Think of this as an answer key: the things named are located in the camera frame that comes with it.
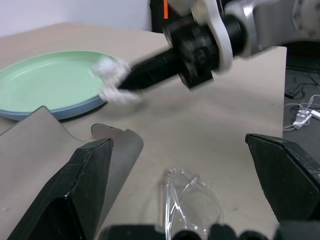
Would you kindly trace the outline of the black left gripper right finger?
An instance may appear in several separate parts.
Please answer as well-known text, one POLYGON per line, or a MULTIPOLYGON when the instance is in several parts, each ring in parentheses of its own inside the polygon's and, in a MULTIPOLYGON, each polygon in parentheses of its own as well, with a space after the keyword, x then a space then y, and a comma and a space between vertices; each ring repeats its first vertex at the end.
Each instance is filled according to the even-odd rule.
POLYGON ((248 133, 254 167, 279 222, 320 219, 320 165, 297 143, 248 133))

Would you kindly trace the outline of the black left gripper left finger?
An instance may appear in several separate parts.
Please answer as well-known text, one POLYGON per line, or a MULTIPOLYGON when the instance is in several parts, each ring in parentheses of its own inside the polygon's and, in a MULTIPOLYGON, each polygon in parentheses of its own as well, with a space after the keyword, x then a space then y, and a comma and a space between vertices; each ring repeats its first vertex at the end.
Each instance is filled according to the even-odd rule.
POLYGON ((77 148, 43 186, 10 240, 92 240, 101 216, 113 150, 104 138, 77 148))

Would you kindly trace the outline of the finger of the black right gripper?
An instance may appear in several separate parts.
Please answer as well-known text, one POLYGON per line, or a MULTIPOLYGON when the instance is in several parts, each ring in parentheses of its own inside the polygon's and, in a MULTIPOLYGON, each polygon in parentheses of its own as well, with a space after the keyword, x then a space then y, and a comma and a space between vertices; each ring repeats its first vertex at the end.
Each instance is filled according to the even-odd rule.
POLYGON ((180 72, 181 59, 171 48, 134 64, 126 79, 168 79, 180 72))
POLYGON ((180 63, 133 65, 130 73, 121 82, 118 89, 128 91, 147 89, 178 75, 181 67, 182 65, 180 63))

